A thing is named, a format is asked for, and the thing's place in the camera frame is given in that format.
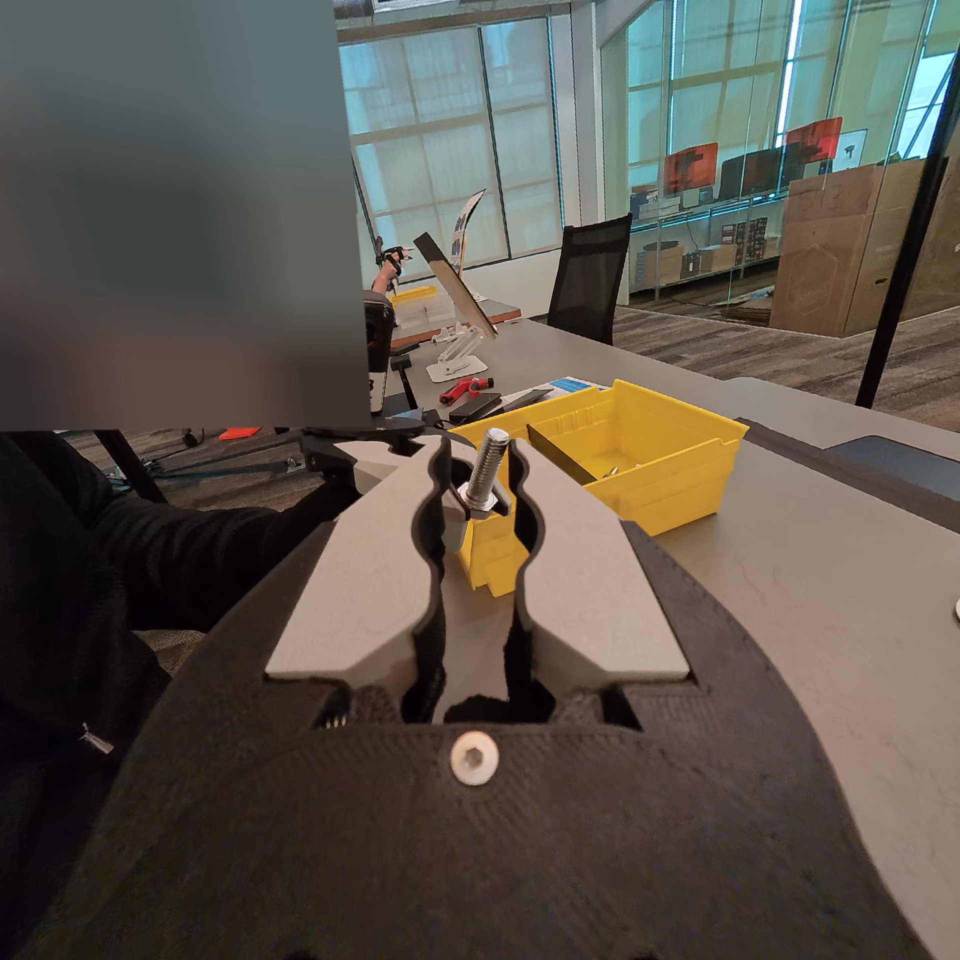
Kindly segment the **person's left forearm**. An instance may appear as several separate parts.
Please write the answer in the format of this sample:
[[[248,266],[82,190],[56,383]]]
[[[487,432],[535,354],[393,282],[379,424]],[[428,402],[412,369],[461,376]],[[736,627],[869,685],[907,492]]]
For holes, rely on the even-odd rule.
[[[182,509],[117,495],[88,530],[120,574],[131,629],[206,633],[359,498],[343,480],[322,483],[286,510]]]

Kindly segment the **black metal pole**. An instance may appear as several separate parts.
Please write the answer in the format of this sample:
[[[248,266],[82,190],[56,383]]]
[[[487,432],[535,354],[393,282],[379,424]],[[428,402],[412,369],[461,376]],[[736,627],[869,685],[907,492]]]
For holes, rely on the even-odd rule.
[[[936,153],[925,161],[854,401],[857,407],[873,408],[948,162],[948,158],[941,153]]]

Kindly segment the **black flat device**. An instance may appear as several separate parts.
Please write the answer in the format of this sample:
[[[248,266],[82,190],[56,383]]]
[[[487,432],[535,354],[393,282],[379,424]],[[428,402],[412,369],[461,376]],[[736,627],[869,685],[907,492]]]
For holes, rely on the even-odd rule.
[[[501,406],[498,391],[480,391],[449,413],[451,426],[465,426],[495,414]]]

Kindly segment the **person's black jacket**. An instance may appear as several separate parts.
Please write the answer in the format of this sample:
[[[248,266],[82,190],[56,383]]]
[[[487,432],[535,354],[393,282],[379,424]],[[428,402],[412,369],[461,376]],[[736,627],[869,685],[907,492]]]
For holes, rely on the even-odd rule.
[[[67,882],[170,682],[89,524],[107,478],[57,435],[2,433],[2,958]]]

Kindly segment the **silver hex bolt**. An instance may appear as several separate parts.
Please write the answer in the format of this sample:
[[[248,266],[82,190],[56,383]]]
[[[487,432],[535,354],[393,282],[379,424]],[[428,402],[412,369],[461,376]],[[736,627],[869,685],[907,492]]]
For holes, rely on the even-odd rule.
[[[465,479],[460,477],[466,463],[456,460],[451,464],[459,470],[451,474],[452,490],[473,521],[486,520],[491,515],[508,517],[512,511],[510,494],[499,481],[510,440],[505,430],[491,427],[486,430],[469,474],[463,474]]]

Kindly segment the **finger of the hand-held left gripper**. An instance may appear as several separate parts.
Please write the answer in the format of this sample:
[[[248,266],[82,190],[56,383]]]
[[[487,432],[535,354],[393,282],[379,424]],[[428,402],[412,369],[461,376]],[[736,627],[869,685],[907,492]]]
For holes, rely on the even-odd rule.
[[[383,440],[336,440],[332,449],[352,461],[357,490],[381,498],[425,498],[445,491],[445,473],[438,460],[441,439],[412,440],[409,454],[392,451]]]

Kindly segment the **large cardboard box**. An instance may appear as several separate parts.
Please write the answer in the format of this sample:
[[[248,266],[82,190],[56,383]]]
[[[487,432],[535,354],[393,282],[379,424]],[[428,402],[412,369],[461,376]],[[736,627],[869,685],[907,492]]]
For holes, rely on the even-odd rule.
[[[769,328],[830,338],[874,330],[927,161],[794,180]]]

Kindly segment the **black table leg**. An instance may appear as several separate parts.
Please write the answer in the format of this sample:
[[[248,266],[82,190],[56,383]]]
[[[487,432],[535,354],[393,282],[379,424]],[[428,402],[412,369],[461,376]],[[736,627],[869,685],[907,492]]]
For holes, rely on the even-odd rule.
[[[121,430],[99,429],[94,430],[93,434],[139,498],[161,505],[168,504],[164,493]]]

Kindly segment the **yellow plastic parts bin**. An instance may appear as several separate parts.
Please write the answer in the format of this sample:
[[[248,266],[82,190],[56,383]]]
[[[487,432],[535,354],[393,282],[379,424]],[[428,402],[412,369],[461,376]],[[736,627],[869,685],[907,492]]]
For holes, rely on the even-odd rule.
[[[544,437],[592,481],[585,489],[621,520],[656,536],[717,514],[749,427],[617,379],[608,390],[546,399],[452,432],[479,448],[487,429]],[[636,469],[601,479],[615,466]]]

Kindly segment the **red screen monitor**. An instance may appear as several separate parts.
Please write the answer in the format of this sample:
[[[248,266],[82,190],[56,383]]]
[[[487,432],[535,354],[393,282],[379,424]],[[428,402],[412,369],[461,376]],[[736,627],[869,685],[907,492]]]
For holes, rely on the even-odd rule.
[[[841,116],[822,119],[786,131],[785,160],[806,165],[835,159],[842,133]]]
[[[663,163],[663,192],[666,196],[690,189],[714,187],[718,143],[709,142],[666,155]]]

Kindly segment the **tilted flat board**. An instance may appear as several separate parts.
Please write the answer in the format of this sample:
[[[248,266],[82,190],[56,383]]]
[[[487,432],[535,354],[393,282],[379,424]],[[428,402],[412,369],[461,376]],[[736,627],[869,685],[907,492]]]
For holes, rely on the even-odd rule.
[[[457,270],[454,269],[431,235],[424,232],[415,237],[414,246],[429,264],[436,280],[448,294],[465,323],[469,327],[479,330],[482,337],[490,340],[496,339],[498,330],[483,312],[469,288],[462,282]]]

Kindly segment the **white folding stand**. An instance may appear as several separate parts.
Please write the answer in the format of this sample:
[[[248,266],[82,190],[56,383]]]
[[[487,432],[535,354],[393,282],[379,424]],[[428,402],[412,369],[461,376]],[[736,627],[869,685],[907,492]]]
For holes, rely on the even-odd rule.
[[[426,367],[431,382],[442,384],[486,373],[489,367],[476,355],[476,350],[485,339],[493,340],[497,336],[498,330],[489,322],[471,325],[458,320],[440,330],[432,342],[445,349],[436,362]]]

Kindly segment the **storage shelf with boxes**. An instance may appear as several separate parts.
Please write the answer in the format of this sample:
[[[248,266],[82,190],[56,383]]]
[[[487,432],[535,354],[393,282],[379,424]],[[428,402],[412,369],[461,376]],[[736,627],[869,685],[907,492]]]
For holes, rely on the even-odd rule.
[[[664,217],[641,206],[631,226],[626,278],[630,293],[702,278],[738,275],[778,261],[783,246],[786,190],[717,199],[684,208],[671,203]]]

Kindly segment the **black upright device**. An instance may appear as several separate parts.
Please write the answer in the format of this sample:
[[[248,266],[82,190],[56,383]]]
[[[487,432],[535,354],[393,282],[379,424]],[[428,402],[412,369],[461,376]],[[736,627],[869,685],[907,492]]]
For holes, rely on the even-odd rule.
[[[392,338],[396,326],[395,311],[388,297],[377,291],[365,291],[363,300],[369,409],[373,416],[381,416],[390,369]]]

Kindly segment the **curved printed banner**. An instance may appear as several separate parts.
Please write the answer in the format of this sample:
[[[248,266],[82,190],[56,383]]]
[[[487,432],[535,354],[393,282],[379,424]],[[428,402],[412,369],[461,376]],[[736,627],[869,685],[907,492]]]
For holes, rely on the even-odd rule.
[[[449,259],[451,266],[459,277],[462,275],[462,271],[465,266],[469,224],[474,215],[476,207],[482,201],[486,193],[487,188],[485,187],[471,194],[459,211],[454,224]]]

